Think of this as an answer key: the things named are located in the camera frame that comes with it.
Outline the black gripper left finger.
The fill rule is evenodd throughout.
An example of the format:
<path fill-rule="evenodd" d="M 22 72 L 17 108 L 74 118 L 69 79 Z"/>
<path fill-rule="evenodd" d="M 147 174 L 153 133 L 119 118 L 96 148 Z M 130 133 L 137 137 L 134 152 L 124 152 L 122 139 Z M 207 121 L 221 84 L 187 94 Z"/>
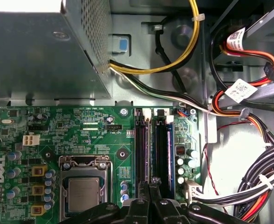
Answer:
<path fill-rule="evenodd" d="M 70 217 L 61 224 L 147 224 L 150 214 L 150 189 L 148 182 L 140 182 L 137 198 L 124 201 L 122 207 L 102 203 Z"/>

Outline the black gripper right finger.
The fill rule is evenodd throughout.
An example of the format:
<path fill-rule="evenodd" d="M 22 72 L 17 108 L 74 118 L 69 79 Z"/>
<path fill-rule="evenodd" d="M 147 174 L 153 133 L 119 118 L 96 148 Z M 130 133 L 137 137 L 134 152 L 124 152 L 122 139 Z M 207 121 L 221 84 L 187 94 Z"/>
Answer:
<path fill-rule="evenodd" d="M 223 213 L 201 203 L 188 206 L 180 205 L 177 201 L 162 198 L 159 177 L 153 177 L 150 183 L 153 220 L 157 224 L 245 224 L 239 218 Z"/>

